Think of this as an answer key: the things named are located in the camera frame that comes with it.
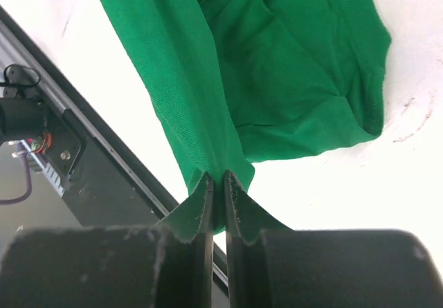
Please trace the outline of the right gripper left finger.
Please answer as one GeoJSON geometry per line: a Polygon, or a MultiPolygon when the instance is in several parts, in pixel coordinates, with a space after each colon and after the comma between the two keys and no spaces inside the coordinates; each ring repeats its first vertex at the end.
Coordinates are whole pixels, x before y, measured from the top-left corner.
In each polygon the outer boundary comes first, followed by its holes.
{"type": "Polygon", "coordinates": [[[209,307],[214,182],[151,226],[23,232],[1,254],[2,307],[209,307]]]}

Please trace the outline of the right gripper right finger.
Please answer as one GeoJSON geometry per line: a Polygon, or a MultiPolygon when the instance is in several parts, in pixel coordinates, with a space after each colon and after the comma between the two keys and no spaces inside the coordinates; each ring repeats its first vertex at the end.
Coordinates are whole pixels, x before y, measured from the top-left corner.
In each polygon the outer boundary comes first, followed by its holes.
{"type": "Polygon", "coordinates": [[[224,176],[232,307],[441,307],[442,280],[402,230],[291,230],[224,176]]]}

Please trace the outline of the green t shirt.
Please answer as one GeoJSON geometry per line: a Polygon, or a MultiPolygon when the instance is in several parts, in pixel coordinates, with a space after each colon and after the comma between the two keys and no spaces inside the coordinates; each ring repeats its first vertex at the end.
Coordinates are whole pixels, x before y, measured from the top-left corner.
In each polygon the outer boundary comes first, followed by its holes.
{"type": "Polygon", "coordinates": [[[373,0],[100,0],[189,191],[378,138],[390,35],[373,0]]]}

